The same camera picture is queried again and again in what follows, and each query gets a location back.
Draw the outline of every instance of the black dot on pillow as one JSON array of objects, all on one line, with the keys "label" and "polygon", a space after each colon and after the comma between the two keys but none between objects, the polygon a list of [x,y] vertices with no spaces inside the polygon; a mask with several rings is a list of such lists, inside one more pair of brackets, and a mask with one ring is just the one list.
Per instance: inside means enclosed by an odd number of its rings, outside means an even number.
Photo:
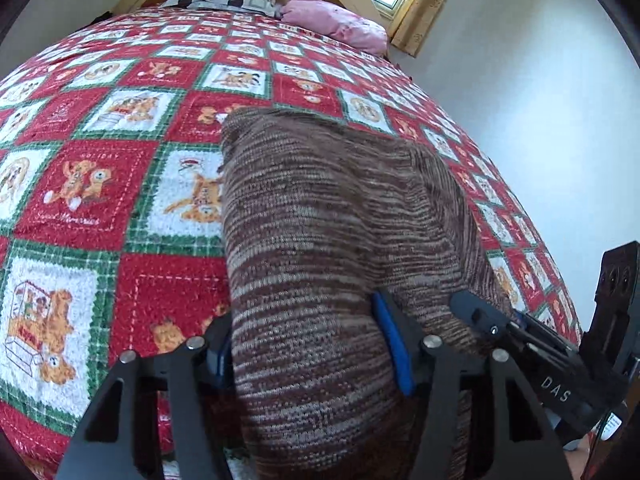
[{"label": "black dot on pillow", "polygon": [[229,0],[226,4],[231,7],[242,7],[244,0]]},{"label": "black dot on pillow", "polygon": [[186,9],[187,7],[189,7],[191,5],[191,2],[193,0],[178,0],[178,7],[182,8],[182,9]]}]

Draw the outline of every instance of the pink pillow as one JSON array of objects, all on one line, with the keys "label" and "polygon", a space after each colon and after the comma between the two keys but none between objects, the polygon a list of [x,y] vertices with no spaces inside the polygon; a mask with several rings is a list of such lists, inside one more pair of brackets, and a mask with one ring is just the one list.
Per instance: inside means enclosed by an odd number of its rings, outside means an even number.
[{"label": "pink pillow", "polygon": [[374,56],[386,52],[386,31],[371,20],[323,0],[291,0],[282,7],[282,22],[308,28]]}]

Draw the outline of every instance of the checkered blanket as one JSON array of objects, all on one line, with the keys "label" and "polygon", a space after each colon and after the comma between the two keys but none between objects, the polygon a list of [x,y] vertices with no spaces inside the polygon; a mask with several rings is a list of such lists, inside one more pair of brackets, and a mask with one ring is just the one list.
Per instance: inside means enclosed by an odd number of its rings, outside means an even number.
[{"label": "checkered blanket", "polygon": [[491,160],[397,68],[262,16],[117,16],[0,83],[0,425],[44,476],[120,352],[170,351],[228,309],[218,143],[247,105],[429,146],[511,304],[580,337],[558,268]]}]

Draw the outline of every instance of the red patterned blanket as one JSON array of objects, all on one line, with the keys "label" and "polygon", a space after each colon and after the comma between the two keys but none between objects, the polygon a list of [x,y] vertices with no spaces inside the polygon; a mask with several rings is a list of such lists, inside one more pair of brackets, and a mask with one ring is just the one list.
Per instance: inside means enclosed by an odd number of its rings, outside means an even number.
[{"label": "red patterned blanket", "polygon": [[465,190],[514,308],[580,337],[496,167],[391,64],[261,16],[118,16],[0,84],[0,426],[44,476],[120,352],[170,351],[228,308],[218,142],[247,105],[429,146]]}]

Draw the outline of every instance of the white label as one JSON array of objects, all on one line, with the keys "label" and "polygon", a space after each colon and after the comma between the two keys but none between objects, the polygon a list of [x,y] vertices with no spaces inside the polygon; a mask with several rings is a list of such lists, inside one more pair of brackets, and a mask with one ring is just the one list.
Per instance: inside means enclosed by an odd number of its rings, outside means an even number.
[{"label": "white label", "polygon": [[[600,423],[596,424],[593,428],[593,433],[598,433]],[[609,419],[604,426],[604,430],[602,431],[602,439],[609,440],[614,433],[618,430],[618,428],[622,426],[622,420],[620,420],[614,413],[609,415]]]}]

